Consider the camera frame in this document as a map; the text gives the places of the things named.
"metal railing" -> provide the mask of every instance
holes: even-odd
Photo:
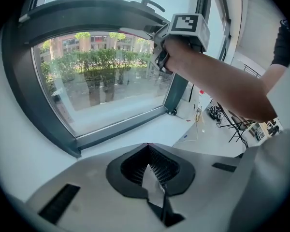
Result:
[[[249,66],[247,66],[245,64],[244,64],[244,71],[256,76],[257,78],[261,77],[261,75],[258,72],[254,71],[252,68],[250,68]]]

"forearm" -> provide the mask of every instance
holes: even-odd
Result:
[[[264,82],[215,58],[186,52],[173,71],[204,90],[232,112],[259,122],[276,117]]]

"black slot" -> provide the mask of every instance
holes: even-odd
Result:
[[[228,171],[228,172],[234,172],[236,167],[235,166],[231,166],[231,165],[227,165],[227,164],[223,164],[223,163],[219,163],[219,162],[216,162],[212,165],[214,168],[219,168],[219,169],[222,169],[222,170],[225,170],[225,171]]]
[[[39,215],[50,223],[56,224],[79,189],[78,186],[66,184],[39,212]]]

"white floor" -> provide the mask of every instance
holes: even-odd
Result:
[[[226,125],[228,122],[223,120],[222,124]],[[203,154],[235,157],[244,152],[245,146],[240,139],[236,142],[238,137],[234,137],[228,143],[234,133],[234,128],[218,128],[216,121],[205,110],[203,121],[199,121],[197,126],[193,124],[174,147]],[[257,143],[257,140],[249,132],[244,133],[243,138],[247,141],[249,147]]]

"white ceiling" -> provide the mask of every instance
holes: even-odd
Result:
[[[274,57],[279,21],[284,17],[272,0],[246,1],[246,21],[236,51],[267,69]]]

